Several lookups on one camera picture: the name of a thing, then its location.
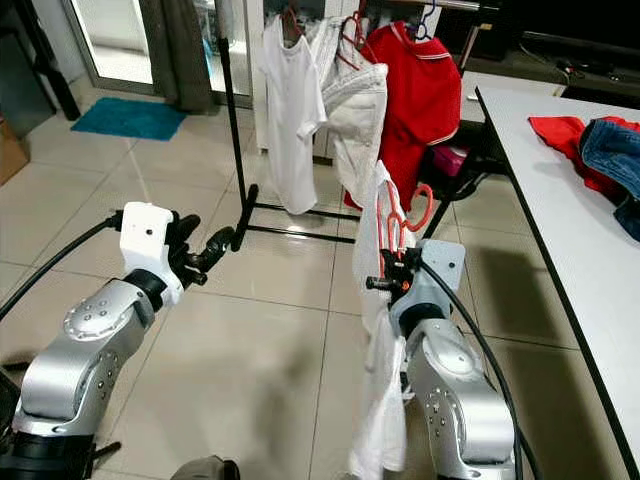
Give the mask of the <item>white shirt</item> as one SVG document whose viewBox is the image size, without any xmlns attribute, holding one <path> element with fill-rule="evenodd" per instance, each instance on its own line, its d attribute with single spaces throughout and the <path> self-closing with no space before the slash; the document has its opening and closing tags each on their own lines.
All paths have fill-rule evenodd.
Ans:
<svg viewBox="0 0 640 480">
<path fill-rule="evenodd" d="M 364 389 L 348 470 L 358 480 L 383 480 L 387 472 L 404 470 L 406 424 L 401 385 L 404 338 L 390 320 L 390 294 L 366 287 L 370 276 L 383 275 L 380 252 L 396 246 L 396 227 L 388 215 L 401 212 L 396 187 L 384 166 L 376 166 L 364 191 L 353 196 L 361 207 L 352 253 L 352 275 L 361 300 L 367 333 Z"/>
</svg>

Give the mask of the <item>red clothes hanger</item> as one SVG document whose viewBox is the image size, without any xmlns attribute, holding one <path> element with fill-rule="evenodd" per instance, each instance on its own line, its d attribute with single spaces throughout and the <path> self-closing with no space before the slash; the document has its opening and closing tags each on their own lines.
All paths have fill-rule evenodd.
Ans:
<svg viewBox="0 0 640 480">
<path fill-rule="evenodd" d="M 282 23 L 282 41 L 285 47 L 297 45 L 305 37 L 305 24 L 298 17 L 297 0 L 285 0 L 282 12 L 279 14 Z"/>
<path fill-rule="evenodd" d="M 340 40 L 335 55 L 351 70 L 362 70 L 370 64 L 361 51 L 366 42 L 364 24 L 364 15 L 355 12 L 344 18 L 339 26 Z"/>
<path fill-rule="evenodd" d="M 419 184 L 416 191 L 412 193 L 412 197 L 424 196 L 426 198 L 426 206 L 424 214 L 416 221 L 407 220 L 404 212 L 399 206 L 398 189 L 390 183 L 385 183 L 387 187 L 388 201 L 390 202 L 387 212 L 383 212 L 383 205 L 375 198 L 375 216 L 378 220 L 378 261 L 379 274 L 385 275 L 387 270 L 387 261 L 381 259 L 381 253 L 384 251 L 392 253 L 401 253 L 407 250 L 408 246 L 404 237 L 410 237 L 411 241 L 415 239 L 412 232 L 420 232 L 429 224 L 431 216 L 435 210 L 436 201 L 433 188 L 428 184 Z"/>
</svg>

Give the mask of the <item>dark clothes hanger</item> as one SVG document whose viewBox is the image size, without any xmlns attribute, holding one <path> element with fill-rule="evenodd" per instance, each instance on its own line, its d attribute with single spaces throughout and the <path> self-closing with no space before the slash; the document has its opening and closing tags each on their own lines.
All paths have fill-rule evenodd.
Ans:
<svg viewBox="0 0 640 480">
<path fill-rule="evenodd" d="M 426 5 L 424 12 L 416 20 L 410 20 L 406 29 L 415 44 L 425 44 L 433 40 L 434 24 L 433 17 L 439 12 L 438 0 L 419 0 L 422 5 Z"/>
</svg>

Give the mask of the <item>black clothes rack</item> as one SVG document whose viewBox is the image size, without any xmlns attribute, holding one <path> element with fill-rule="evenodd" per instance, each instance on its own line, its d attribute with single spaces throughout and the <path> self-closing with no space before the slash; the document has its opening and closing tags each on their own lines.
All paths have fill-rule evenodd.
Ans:
<svg viewBox="0 0 640 480">
<path fill-rule="evenodd" d="M 227 31 L 230 28 L 230 22 L 228 17 L 233 13 L 232 5 L 228 3 L 229 0 L 216 0 L 215 1 L 215 13 L 218 15 L 216 18 L 215 26 L 216 32 L 214 33 L 214 45 L 216 51 L 218 51 L 218 58 L 221 63 L 221 70 L 223 70 L 223 83 L 224 83 L 224 95 L 225 105 L 227 105 L 227 114 L 229 116 L 230 123 L 230 136 L 232 136 L 232 147 L 234 152 L 234 160 L 236 160 L 236 183 L 237 183 L 237 195 L 239 198 L 239 218 L 237 224 L 234 224 L 234 230 L 224 228 L 219 230 L 218 234 L 230 234 L 227 246 L 230 251 L 238 251 L 243 244 L 244 234 L 247 230 L 259 230 L 259 232 L 279 234 L 279 236 L 294 236 L 305 239 L 316 239 L 316 241 L 326 241 L 335 243 L 353 244 L 355 239 L 339 236 L 326 236 L 326 234 L 305 232 L 305 230 L 287 230 L 274 227 L 261 227 L 261 225 L 255 225 L 251 223 L 252 215 L 255 214 L 257 209 L 269 209 L 276 211 L 283 211 L 283 206 L 274 204 L 262 204 L 259 202 L 259 186 L 251 184 L 246 186 L 244 184 L 244 168 L 243 168 L 243 155 L 241 148 L 241 129 L 239 129 L 237 118 L 237 105 L 236 99 L 234 99 L 234 84 L 232 73 L 230 73 L 230 54 L 229 54 L 229 40 L 227 37 Z M 488 12 L 497 13 L 500 9 L 499 0 L 387 0 L 389 3 L 410 3 L 410 4 L 430 4 L 435 6 L 442 6 L 444 9 L 462 10 L 462 12 Z"/>
</svg>

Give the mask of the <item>pink box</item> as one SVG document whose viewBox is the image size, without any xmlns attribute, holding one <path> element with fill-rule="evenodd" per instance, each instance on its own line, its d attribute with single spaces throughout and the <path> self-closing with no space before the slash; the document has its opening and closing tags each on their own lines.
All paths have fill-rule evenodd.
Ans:
<svg viewBox="0 0 640 480">
<path fill-rule="evenodd" d="M 468 156 L 467 148 L 435 145 L 429 148 L 429 165 L 436 177 L 453 179 L 462 172 Z"/>
</svg>

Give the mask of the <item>teal floor mat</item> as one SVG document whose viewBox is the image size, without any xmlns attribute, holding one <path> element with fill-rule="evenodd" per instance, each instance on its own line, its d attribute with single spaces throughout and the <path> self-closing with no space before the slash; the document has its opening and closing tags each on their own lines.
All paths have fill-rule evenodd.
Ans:
<svg viewBox="0 0 640 480">
<path fill-rule="evenodd" d="M 70 129 L 133 140 L 169 141 L 186 118 L 186 113 L 163 102 L 102 97 Z"/>
</svg>

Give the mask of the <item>white t-shirt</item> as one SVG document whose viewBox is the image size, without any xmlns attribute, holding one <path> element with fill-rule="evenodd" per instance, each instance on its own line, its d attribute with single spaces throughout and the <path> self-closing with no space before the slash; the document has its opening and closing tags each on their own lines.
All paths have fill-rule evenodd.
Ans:
<svg viewBox="0 0 640 480">
<path fill-rule="evenodd" d="M 274 15 L 262 32 L 259 69 L 268 87 L 268 163 L 280 206 L 301 215 L 316 205 L 314 134 L 326 120 L 319 73 L 306 37 L 285 42 L 288 28 Z"/>
</svg>

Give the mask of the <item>cream white garment with seams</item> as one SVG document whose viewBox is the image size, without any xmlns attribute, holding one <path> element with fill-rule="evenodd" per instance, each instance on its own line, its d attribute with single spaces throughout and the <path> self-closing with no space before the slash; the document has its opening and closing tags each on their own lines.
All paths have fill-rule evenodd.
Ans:
<svg viewBox="0 0 640 480">
<path fill-rule="evenodd" d="M 324 55 L 323 102 L 332 159 L 352 209 L 364 206 L 364 192 L 380 168 L 381 133 L 387 114 L 388 65 L 374 63 L 356 47 L 356 20 L 332 18 L 320 38 Z"/>
</svg>

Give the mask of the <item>red polo shirt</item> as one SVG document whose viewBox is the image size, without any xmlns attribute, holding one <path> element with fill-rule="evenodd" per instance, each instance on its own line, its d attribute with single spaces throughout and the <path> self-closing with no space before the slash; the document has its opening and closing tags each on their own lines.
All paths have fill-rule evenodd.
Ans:
<svg viewBox="0 0 640 480">
<path fill-rule="evenodd" d="M 449 140 L 460 128 L 460 72 L 439 40 L 415 40 L 403 20 L 374 29 L 358 55 L 388 67 L 379 157 L 396 184 L 399 205 L 408 212 L 426 148 Z"/>
</svg>

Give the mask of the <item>grey curtain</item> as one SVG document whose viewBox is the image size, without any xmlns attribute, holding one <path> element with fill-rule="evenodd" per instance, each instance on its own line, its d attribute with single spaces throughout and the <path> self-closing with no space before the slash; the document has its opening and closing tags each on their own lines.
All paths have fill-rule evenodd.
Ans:
<svg viewBox="0 0 640 480">
<path fill-rule="evenodd" d="M 152 86 L 183 113 L 210 113 L 212 93 L 204 36 L 193 0 L 138 0 Z"/>
</svg>

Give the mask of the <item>red cloth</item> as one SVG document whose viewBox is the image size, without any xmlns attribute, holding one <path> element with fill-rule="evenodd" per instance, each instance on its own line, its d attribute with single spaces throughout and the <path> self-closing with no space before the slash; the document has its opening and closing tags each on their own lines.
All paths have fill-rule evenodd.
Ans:
<svg viewBox="0 0 640 480">
<path fill-rule="evenodd" d="M 562 154 L 589 189 L 618 204 L 627 197 L 626 189 L 607 175 L 595 172 L 584 163 L 580 154 L 582 134 L 586 124 L 577 116 L 530 116 L 529 123 L 544 145 Z"/>
</svg>

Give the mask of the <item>black slanted pole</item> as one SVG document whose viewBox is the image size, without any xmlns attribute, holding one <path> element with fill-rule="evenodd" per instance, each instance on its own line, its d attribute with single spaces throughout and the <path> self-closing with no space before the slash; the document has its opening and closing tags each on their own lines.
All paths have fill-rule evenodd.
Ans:
<svg viewBox="0 0 640 480">
<path fill-rule="evenodd" d="M 55 99 L 58 100 L 61 113 L 69 122 L 76 122 L 81 118 L 81 108 L 74 99 L 70 84 L 64 74 L 58 68 L 55 51 L 52 49 L 52 42 L 47 37 L 44 28 L 38 20 L 35 0 L 12 0 L 17 10 L 20 23 L 26 29 L 29 42 L 35 50 L 35 59 L 32 60 L 32 67 L 36 73 L 44 76 L 49 83 L 50 90 Z"/>
</svg>

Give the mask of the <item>blue jeans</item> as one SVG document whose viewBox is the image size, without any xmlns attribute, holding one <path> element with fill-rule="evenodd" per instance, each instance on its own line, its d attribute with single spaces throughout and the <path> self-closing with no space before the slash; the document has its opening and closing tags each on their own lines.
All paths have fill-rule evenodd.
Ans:
<svg viewBox="0 0 640 480">
<path fill-rule="evenodd" d="M 614 210 L 614 219 L 640 243 L 640 128 L 591 119 L 581 140 L 584 163 L 625 189 L 626 197 Z"/>
</svg>

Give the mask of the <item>black low cabinet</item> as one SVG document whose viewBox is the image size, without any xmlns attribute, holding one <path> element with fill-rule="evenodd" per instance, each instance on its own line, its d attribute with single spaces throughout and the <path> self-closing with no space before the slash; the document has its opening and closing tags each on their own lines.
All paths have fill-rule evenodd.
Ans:
<svg viewBox="0 0 640 480">
<path fill-rule="evenodd" d="M 467 68 L 640 109 L 640 0 L 483 0 L 494 6 Z"/>
</svg>

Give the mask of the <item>glass door with white frame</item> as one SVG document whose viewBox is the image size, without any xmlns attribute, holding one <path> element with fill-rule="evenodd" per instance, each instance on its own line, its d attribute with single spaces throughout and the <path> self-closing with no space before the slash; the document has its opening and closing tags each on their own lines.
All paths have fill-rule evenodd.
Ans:
<svg viewBox="0 0 640 480">
<path fill-rule="evenodd" d="M 191 0 L 204 42 L 211 90 L 224 90 L 221 55 L 215 36 L 228 37 L 232 84 L 237 95 L 250 95 L 250 46 L 243 0 Z M 96 81 L 140 91 L 152 84 L 150 51 L 140 0 L 63 0 L 79 37 L 86 68 Z"/>
</svg>

